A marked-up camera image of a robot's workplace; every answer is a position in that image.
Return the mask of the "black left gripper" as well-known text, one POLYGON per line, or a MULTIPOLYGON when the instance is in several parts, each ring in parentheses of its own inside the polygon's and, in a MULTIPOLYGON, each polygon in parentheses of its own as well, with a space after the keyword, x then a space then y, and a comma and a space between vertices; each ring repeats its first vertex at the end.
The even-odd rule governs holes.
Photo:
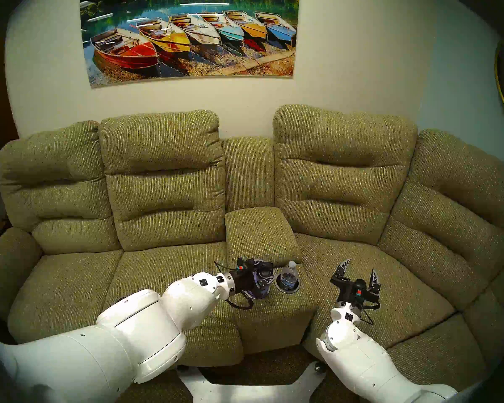
POLYGON ((266 288, 275 279, 276 275, 259 276, 258 281, 255 274, 258 269, 273 269, 272 262, 256 258, 238 258, 236 260, 236 268, 230 270, 231 281, 233 286, 229 288, 229 296, 234 296, 239 293, 246 293, 250 298, 260 298, 261 292, 259 288, 266 288))

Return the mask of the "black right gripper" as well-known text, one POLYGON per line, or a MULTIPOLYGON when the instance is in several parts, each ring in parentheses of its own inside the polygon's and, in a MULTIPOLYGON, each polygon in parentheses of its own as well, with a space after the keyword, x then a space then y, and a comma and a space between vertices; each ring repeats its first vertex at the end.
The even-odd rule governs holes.
POLYGON ((375 268, 371 270, 369 286, 361 278, 351 281, 345 276, 351 260, 351 258, 343 260, 331 278, 331 283, 340 290, 336 302, 345 302, 358 309, 379 309, 381 283, 375 268))

